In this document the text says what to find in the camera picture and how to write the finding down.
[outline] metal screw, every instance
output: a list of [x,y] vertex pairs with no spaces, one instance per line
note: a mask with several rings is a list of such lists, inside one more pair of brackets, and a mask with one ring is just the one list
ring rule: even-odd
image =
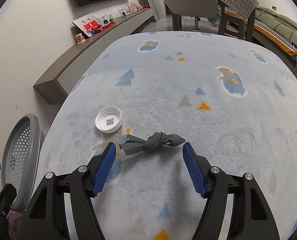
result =
[[248,180],[252,180],[253,179],[253,175],[250,174],[250,173],[246,173],[245,174],[245,178],[248,179]]
[[87,167],[86,166],[79,167],[79,172],[86,172],[86,171],[87,171]]
[[210,170],[211,170],[211,172],[213,172],[213,173],[219,173],[219,172],[220,172],[219,167],[212,167]]
[[53,172],[48,172],[47,174],[45,174],[45,178],[50,179],[53,177]]

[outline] qr code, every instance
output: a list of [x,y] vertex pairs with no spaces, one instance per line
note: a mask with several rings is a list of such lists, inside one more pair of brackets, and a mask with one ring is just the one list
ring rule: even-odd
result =
[[106,126],[114,124],[114,118],[106,120]]

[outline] photo frame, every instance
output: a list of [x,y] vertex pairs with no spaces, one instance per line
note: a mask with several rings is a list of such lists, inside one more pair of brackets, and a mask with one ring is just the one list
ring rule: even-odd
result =
[[141,5],[136,4],[135,2],[131,2],[131,4],[135,7],[135,9],[136,9],[137,11],[140,11],[141,9],[143,9],[143,7],[142,7]]
[[133,4],[129,3],[127,6],[128,6],[128,8],[130,9],[130,11],[131,11],[132,13],[137,12],[137,10],[136,10],[136,8],[134,7]]
[[125,9],[119,10],[119,13],[122,17],[125,17],[127,15],[127,12],[125,11]]
[[85,15],[72,23],[83,31],[87,37],[94,35],[96,30],[103,26],[101,21],[94,14]]
[[109,16],[107,16],[107,15],[105,15],[105,16],[99,18],[99,20],[100,20],[100,23],[101,23],[103,26],[105,26],[105,25],[107,25],[107,24],[110,23],[110,18],[109,18]]
[[129,8],[125,9],[125,11],[127,12],[128,15],[132,13]]

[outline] red box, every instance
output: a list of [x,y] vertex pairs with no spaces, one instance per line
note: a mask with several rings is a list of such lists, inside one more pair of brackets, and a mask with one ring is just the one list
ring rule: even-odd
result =
[[96,32],[96,33],[100,33],[100,32],[104,31],[105,29],[107,29],[107,28],[109,28],[109,27],[111,27],[111,23],[106,24],[106,25],[104,25],[104,26],[102,26],[102,27],[97,28],[97,29],[95,30],[95,32]]

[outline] green sofa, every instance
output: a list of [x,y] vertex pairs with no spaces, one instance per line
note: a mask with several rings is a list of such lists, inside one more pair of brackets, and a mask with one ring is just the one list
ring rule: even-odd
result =
[[[274,10],[265,7],[256,7],[255,19],[264,23],[269,28],[277,32],[290,43],[297,46],[297,23],[292,19],[276,13]],[[288,55],[276,43],[266,37],[261,32],[254,29],[253,37],[258,40],[264,47],[274,52],[288,66],[297,78],[297,61],[296,56]]]

